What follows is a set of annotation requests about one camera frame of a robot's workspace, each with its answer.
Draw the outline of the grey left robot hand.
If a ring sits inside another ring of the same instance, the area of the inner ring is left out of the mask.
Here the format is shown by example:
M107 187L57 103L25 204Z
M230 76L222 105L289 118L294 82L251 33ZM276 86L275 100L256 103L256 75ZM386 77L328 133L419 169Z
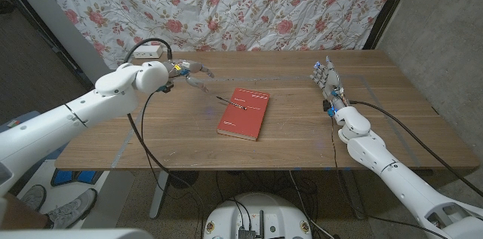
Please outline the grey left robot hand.
M169 60L163 62L163 65L168 71L170 80L184 77L189 85L197 87L203 92L208 93L208 89L206 88L205 84L197 78L191 76L192 73L204 72L209 77L214 77L213 72L202 63L192 60Z

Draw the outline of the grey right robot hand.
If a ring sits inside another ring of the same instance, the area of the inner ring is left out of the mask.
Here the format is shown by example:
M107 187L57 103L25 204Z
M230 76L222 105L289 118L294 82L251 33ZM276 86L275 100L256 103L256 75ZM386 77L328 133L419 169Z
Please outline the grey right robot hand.
M343 85L331 58L326 56L325 63L317 61L313 69L309 78L321 89L324 98L331 104L331 109L337 112L347 107L349 104L344 95Z

